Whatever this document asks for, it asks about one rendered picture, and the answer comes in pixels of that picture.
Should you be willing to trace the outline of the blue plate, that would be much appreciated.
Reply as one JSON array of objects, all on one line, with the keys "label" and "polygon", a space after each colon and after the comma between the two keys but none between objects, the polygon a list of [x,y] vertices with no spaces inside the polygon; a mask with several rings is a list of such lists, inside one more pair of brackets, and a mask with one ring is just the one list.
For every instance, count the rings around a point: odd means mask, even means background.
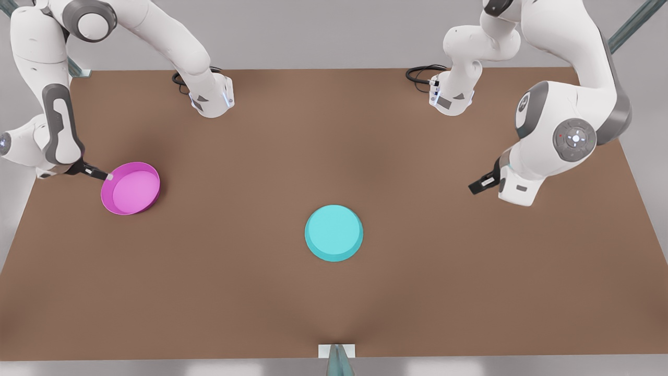
[{"label": "blue plate", "polygon": [[304,238],[308,249],[318,259],[342,262],[358,252],[364,229],[353,210],[342,205],[325,205],[308,217]]}]

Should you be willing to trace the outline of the pink plate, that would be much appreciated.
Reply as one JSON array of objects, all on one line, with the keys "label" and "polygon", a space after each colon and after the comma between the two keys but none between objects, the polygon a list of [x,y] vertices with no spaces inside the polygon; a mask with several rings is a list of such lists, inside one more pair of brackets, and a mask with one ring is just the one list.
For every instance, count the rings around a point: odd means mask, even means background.
[{"label": "pink plate", "polygon": [[103,181],[103,207],[119,216],[131,216],[146,211],[158,199],[161,181],[157,170],[144,162],[123,164],[112,173],[112,181]]}]

